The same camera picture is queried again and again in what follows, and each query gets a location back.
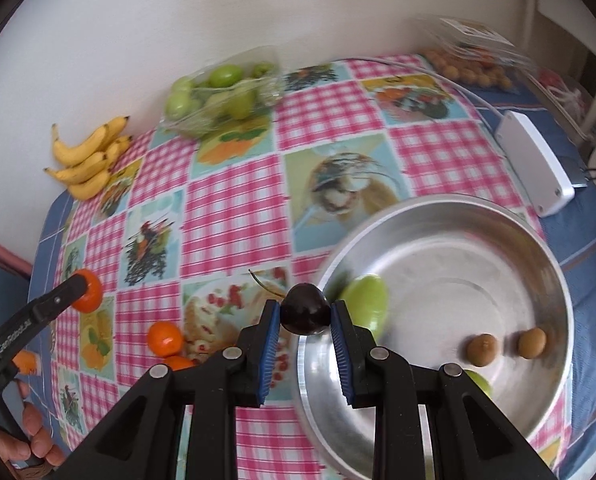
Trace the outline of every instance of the human hand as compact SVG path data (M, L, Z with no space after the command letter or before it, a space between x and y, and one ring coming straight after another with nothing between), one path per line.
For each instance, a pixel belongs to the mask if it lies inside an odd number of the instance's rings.
M29 396L30 390L27 383L17 381L20 395ZM0 430L0 458L3 462L19 462L27 460L33 452L38 458L44 458L49 464L58 466L64 462L64 453L52 442L51 435L43 427L43 417L38 409L29 402L25 402L22 412L22 425L30 437L29 444L21 442L9 433Z

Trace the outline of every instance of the silver bowl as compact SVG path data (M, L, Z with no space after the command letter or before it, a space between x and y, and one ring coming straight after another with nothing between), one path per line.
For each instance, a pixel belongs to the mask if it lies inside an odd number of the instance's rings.
M558 400L573 350L573 311L564 276L543 240L500 206L466 195L414 198L385 209L343 240L315 284L333 300L351 280L378 274L389 288L377 343L411 364L456 362L477 370L493 401L530 440ZM544 353L525 360L518 334L539 326ZM502 351L475 368L463 356L473 335L490 333ZM344 476L370 479L375 412L343 397L328 331L294 341L294 399L307 436ZM425 455L431 457L421 409Z

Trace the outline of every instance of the white wall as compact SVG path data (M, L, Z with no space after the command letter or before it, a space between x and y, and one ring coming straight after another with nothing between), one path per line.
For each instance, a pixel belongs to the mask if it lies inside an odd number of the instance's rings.
M53 122L72 143L121 114L132 115L129 130L139 133L158 120L173 79L259 44L279 46L290 68L410 52L423 42L406 23L417 12L481 20L517 40L522 3L25 0L0 35L0 243L33 260L44 216L62 190L41 171L52 163Z

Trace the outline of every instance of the plastic packaging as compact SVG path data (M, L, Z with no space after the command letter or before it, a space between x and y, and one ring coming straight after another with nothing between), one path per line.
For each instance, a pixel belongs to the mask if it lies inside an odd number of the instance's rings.
M414 20L439 47L423 50L423 56L437 72L467 88L516 92L514 69L534 69L526 54L484 23L432 15Z
M589 109L589 104L585 101L582 91L575 87L574 80L570 78L569 86L553 70L541 68L538 72L538 82L553 95L553 98L560 103L576 124L582 124Z
M278 104L284 78L276 50L261 46L175 81L161 126L200 139L227 121L243 121Z

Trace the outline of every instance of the bunch of bananas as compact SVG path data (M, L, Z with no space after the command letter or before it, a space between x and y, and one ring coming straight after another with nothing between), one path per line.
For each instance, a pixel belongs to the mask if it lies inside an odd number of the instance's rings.
M65 168L44 168L44 173L67 186L76 200L89 200L109 182L110 169L120 156L129 149L132 138L120 136L129 120L116 117L96 128L78 146L69 147L58 137L58 125L52 125L52 151L54 158Z

